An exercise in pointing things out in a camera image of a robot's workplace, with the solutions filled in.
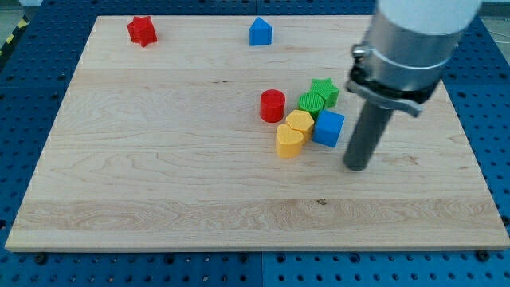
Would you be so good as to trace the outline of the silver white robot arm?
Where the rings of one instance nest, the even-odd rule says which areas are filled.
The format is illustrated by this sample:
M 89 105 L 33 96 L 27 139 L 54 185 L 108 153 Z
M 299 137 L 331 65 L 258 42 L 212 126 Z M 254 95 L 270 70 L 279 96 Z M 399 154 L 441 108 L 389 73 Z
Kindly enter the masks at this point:
M 351 49 L 347 90 L 379 108 L 418 116 L 481 4 L 378 0 L 363 41 Z

